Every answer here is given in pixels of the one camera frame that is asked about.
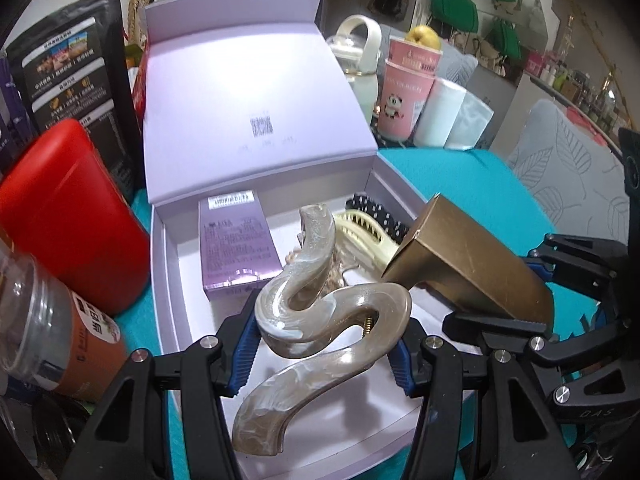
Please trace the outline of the gold rectangular box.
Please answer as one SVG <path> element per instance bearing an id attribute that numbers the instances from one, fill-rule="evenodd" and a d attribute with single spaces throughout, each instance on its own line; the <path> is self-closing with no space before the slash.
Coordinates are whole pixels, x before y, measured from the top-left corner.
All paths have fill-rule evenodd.
<path id="1" fill-rule="evenodd" d="M 425 285 L 464 312 L 554 321 L 553 295 L 542 278 L 442 194 L 426 203 L 382 280 L 406 289 Z"/>

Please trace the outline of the black polka dot scrunchie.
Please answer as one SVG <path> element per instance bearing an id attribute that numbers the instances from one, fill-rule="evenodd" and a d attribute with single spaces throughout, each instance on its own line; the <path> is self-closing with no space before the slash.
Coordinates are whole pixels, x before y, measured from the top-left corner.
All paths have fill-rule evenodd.
<path id="1" fill-rule="evenodd" d="M 355 209 L 368 214 L 396 243 L 400 244 L 409 232 L 409 227 L 388 212 L 384 206 L 367 194 L 356 193 L 345 203 L 346 209 Z"/>

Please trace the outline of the cream yellow hair claw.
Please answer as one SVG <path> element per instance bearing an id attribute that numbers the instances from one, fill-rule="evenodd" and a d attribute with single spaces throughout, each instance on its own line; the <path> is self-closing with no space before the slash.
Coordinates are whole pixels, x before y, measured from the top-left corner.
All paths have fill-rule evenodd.
<path id="1" fill-rule="evenodd" d="M 349 252 L 374 278 L 380 278 L 399 245 L 370 214 L 347 209 L 333 215 L 338 246 Z"/>

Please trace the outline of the beige marbled hair claw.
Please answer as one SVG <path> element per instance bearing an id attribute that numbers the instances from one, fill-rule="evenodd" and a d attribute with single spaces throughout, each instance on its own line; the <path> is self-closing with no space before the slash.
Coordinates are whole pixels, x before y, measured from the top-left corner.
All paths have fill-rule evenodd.
<path id="1" fill-rule="evenodd" d="M 329 276 L 336 225 L 323 204 L 300 208 L 302 250 L 255 301 L 262 340 L 291 365 L 265 379 L 243 400 L 232 428 L 235 451 L 282 452 L 293 417 L 332 388 L 368 370 L 405 333 L 412 299 L 404 286 L 364 283 L 321 289 Z"/>

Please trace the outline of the purple small product box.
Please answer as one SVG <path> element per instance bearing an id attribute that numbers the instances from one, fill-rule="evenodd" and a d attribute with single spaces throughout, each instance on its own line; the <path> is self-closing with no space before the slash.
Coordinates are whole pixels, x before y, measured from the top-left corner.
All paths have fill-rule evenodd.
<path id="1" fill-rule="evenodd" d="M 253 190 L 200 200 L 198 242 L 203 290 L 209 300 L 262 287 L 282 271 L 262 204 Z"/>

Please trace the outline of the bear charm keychain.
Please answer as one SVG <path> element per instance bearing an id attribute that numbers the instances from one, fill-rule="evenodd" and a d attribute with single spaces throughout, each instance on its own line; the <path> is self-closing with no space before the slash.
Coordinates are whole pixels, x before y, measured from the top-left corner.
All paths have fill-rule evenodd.
<path id="1" fill-rule="evenodd" d="M 347 286 L 344 274 L 359 268 L 356 258 L 341 249 L 332 252 L 292 250 L 285 257 L 283 269 L 290 279 L 293 295 L 300 299 L 314 299 Z"/>

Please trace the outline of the grey leaf chair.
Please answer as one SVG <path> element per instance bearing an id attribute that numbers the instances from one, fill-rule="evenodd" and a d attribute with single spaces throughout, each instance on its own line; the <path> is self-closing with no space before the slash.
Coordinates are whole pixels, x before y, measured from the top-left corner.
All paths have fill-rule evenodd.
<path id="1" fill-rule="evenodd" d="M 532 107 L 508 166 L 556 232 L 628 242 L 624 166 L 553 102 Z"/>
<path id="2" fill-rule="evenodd" d="M 448 42 L 444 42 L 435 75 L 466 87 L 477 66 L 477 58 L 473 55 L 464 54 Z"/>

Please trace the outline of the clear jar orange label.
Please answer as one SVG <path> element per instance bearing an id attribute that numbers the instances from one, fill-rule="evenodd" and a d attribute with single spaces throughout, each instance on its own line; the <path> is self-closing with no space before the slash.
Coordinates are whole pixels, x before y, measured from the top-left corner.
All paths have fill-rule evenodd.
<path id="1" fill-rule="evenodd" d="M 125 363 L 122 331 L 29 256 L 1 252 L 1 369 L 96 403 Z"/>

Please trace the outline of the far grey leaf chair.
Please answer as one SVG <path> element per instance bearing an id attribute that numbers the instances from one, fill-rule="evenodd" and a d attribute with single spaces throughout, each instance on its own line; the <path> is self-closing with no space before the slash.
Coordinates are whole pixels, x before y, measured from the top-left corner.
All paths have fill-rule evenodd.
<path id="1" fill-rule="evenodd" d="M 466 87 L 477 66 L 477 58 L 473 55 L 464 54 L 448 42 L 444 42 L 435 75 Z"/>

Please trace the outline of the lavender open gift box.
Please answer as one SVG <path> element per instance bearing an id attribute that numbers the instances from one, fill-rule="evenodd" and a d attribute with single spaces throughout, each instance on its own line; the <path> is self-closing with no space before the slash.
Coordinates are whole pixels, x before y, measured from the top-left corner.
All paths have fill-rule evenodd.
<path id="1" fill-rule="evenodd" d="M 389 162 L 316 18 L 320 0 L 162 0 L 145 9 L 150 43 L 143 145 L 152 205 L 152 291 L 160 351 L 216 333 L 242 307 L 205 295 L 198 205 L 256 192 L 282 259 L 298 210 L 332 211 L 365 192 L 402 222 L 425 202 Z M 247 479 L 349 479 L 409 445 L 420 401 L 386 358 L 307 405 L 284 452 L 238 455 Z"/>

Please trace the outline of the yellow pear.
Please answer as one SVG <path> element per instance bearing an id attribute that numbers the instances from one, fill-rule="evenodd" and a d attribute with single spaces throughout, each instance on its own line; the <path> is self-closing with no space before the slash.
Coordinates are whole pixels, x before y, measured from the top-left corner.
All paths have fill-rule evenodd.
<path id="1" fill-rule="evenodd" d="M 432 50 L 439 51 L 442 48 L 437 32 L 427 25 L 418 25 L 410 29 L 406 33 L 405 40 Z"/>

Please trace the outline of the green tote bag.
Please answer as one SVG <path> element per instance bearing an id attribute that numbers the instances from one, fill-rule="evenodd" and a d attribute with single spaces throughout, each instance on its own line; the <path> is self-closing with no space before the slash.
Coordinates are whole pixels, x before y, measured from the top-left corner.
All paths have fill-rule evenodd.
<path id="1" fill-rule="evenodd" d="M 460 32 L 478 32 L 478 13 L 472 0 L 431 0 L 433 18 Z"/>

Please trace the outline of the purple label jar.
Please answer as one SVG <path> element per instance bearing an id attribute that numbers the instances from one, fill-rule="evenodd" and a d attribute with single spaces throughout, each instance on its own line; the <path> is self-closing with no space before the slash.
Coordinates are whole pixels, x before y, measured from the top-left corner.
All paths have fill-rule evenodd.
<path id="1" fill-rule="evenodd" d="M 1 177 L 15 165 L 37 135 L 20 92 L 14 82 L 6 55 L 0 63 Z"/>

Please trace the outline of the black snack bag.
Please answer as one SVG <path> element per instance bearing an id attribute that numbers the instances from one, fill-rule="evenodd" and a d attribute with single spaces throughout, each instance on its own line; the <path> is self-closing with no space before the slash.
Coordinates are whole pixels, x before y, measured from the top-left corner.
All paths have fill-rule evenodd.
<path id="1" fill-rule="evenodd" d="M 6 48 L 32 123 L 82 125 L 120 194 L 142 187 L 142 142 L 134 112 L 120 0 L 77 0 L 47 15 Z"/>

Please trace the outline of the woven round fan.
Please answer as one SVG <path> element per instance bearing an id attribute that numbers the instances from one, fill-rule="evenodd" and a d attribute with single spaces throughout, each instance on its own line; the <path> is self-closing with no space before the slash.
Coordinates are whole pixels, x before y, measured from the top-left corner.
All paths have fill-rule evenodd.
<path id="1" fill-rule="evenodd" d="M 127 14 L 127 39 L 128 44 L 136 44 L 143 48 L 146 41 L 143 18 L 144 9 L 151 0 L 129 0 Z"/>

